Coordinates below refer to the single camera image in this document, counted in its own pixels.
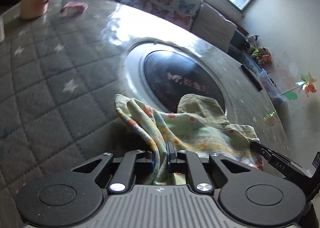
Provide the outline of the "colourful patterned child shirt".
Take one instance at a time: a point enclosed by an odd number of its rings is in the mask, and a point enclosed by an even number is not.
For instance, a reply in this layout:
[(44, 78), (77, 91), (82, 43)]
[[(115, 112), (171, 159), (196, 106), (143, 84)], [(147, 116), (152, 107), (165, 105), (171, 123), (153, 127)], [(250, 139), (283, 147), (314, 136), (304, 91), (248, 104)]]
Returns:
[(219, 103), (196, 94), (186, 94), (176, 113), (165, 113), (135, 99), (116, 94), (114, 105), (120, 119), (148, 144), (155, 166), (144, 179), (145, 185), (184, 184), (184, 177), (170, 173), (168, 151), (172, 143), (177, 150), (197, 153), (207, 159), (212, 153), (227, 156), (255, 169), (263, 170), (261, 156), (249, 146), (259, 138), (253, 127), (232, 124)]

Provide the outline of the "clear plastic storage box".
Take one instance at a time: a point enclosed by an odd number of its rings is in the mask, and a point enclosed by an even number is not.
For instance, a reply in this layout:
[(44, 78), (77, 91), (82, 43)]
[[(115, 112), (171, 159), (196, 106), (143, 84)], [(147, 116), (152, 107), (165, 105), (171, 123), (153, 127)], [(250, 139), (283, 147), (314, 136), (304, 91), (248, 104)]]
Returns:
[(258, 79), (265, 91), (267, 92), (273, 104), (278, 105), (282, 104), (285, 101), (276, 89), (276, 87), (274, 86), (274, 83), (272, 82), (268, 73), (264, 69), (262, 69), (261, 72), (258, 74)]

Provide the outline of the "black remote control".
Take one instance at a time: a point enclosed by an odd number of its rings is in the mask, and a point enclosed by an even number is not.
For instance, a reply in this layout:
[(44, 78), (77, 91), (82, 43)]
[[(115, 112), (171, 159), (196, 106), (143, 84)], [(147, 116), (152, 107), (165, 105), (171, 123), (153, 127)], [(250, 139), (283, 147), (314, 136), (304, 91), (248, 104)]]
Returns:
[(261, 83), (259, 82), (259, 80), (257, 80), (257, 78), (255, 77), (253, 72), (251, 70), (249, 70), (245, 65), (241, 65), (240, 68), (243, 71), (243, 73), (248, 77), (250, 82), (255, 86), (255, 88), (259, 92), (262, 91), (263, 87), (262, 87)]

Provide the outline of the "colourful paper pinwheel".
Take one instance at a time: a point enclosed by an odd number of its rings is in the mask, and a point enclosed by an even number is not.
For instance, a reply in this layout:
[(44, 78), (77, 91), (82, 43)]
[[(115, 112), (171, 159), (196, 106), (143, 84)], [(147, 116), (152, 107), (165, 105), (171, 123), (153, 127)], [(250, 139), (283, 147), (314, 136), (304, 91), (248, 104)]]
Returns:
[(317, 80), (312, 77), (311, 73), (300, 75), (300, 81), (295, 82), (295, 86), (282, 92), (280, 95), (289, 100), (297, 100), (298, 94), (303, 92), (308, 98), (310, 94), (317, 93), (315, 83)]

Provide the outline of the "orange plush toy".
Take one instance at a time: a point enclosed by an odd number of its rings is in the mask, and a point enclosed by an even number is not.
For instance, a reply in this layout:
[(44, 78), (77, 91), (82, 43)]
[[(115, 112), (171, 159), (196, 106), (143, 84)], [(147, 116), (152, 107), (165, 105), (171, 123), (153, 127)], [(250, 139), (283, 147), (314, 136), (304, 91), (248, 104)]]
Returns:
[(258, 64), (260, 66), (262, 66), (262, 65), (269, 63), (271, 61), (272, 61), (272, 55), (270, 53), (265, 53), (265, 54), (261, 54), (259, 56)]

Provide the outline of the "green brown plush toy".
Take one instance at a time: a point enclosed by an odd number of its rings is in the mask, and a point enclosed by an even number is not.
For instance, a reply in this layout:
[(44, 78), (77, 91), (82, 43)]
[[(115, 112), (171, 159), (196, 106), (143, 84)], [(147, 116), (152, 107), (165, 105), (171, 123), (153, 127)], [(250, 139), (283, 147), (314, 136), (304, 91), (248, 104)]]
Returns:
[(252, 47), (251, 49), (251, 57), (253, 59), (262, 59), (268, 53), (269, 50), (265, 47)]

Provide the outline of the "black white plush toy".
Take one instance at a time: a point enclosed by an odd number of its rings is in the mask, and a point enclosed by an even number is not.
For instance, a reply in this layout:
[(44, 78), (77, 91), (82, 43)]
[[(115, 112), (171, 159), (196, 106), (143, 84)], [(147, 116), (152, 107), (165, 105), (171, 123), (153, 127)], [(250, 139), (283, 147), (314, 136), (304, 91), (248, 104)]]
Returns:
[(258, 38), (259, 38), (258, 34), (252, 34), (247, 37), (247, 42), (250, 44), (250, 46), (257, 47)]

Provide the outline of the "plain white cushion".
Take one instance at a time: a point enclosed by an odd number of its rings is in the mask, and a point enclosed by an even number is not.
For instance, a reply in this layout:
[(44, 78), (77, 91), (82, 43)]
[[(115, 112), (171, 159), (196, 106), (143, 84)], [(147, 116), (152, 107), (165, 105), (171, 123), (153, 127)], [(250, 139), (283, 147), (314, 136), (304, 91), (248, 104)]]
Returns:
[(193, 23), (191, 33), (227, 53), (237, 26), (204, 3)]

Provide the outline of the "black round induction cooktop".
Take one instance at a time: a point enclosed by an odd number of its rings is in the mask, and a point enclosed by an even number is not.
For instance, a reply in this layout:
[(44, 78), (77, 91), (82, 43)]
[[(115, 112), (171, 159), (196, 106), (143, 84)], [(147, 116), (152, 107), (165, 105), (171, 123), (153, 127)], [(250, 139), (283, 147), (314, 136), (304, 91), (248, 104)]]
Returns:
[(124, 59), (127, 96), (163, 112), (177, 112), (180, 99), (198, 94), (215, 99), (224, 114), (230, 102), (219, 77), (201, 56), (160, 42), (139, 42)]

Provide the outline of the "small pink wrapper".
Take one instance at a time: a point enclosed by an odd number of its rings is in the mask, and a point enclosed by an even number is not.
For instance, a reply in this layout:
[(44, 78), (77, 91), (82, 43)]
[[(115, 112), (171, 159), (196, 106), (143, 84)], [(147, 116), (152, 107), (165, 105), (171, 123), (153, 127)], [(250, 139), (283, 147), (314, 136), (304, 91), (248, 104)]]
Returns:
[(83, 14), (87, 9), (88, 9), (87, 3), (71, 1), (65, 4), (65, 6), (61, 9), (61, 14), (64, 17), (77, 16), (79, 14)]

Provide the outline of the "blue sofa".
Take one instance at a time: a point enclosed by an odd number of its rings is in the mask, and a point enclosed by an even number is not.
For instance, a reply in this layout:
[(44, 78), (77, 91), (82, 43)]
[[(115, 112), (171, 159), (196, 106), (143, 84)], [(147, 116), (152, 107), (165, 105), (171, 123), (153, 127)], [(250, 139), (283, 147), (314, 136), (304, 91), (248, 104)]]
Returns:
[(209, 42), (246, 65), (255, 74), (271, 60), (258, 36), (245, 36), (235, 21), (204, 0), (110, 0), (165, 19)]

